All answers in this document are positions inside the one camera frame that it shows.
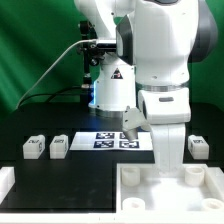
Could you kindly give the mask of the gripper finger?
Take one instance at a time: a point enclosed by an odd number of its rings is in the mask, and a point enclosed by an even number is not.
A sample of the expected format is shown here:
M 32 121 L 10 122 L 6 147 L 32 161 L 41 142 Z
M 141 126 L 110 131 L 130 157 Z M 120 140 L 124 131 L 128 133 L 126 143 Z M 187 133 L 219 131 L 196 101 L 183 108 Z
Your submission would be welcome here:
M 127 107 L 122 114 L 122 131 L 128 140 L 138 139 L 138 128 L 149 131 L 149 124 L 138 108 Z

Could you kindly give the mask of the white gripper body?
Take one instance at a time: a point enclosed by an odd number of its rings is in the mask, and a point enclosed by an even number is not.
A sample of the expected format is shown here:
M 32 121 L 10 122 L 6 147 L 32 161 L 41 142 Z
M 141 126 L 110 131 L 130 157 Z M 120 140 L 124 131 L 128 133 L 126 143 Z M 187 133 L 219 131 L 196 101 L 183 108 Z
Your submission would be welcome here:
M 155 166 L 162 173 L 178 171 L 183 164 L 184 123 L 150 126 Z

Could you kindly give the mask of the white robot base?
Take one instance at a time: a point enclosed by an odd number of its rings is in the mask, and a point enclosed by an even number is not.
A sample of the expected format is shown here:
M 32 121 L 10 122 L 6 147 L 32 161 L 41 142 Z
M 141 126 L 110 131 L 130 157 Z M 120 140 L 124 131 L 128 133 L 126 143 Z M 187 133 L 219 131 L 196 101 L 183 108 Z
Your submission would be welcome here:
M 94 115 L 120 117 L 127 106 L 136 106 L 134 67 L 116 55 L 104 56 L 93 87 L 93 99 L 88 107 Z

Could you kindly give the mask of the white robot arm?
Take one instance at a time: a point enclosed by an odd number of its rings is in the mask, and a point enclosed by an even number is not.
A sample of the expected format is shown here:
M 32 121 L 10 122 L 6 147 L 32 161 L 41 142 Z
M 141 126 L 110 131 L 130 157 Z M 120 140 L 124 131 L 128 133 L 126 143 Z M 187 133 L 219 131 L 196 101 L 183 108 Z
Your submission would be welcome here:
M 188 63 L 206 58 L 217 26 L 205 0 L 74 0 L 96 40 L 89 46 L 100 64 L 91 112 L 122 117 L 125 136 L 137 129 L 152 139 L 162 172 L 183 163 L 185 124 L 191 119 Z

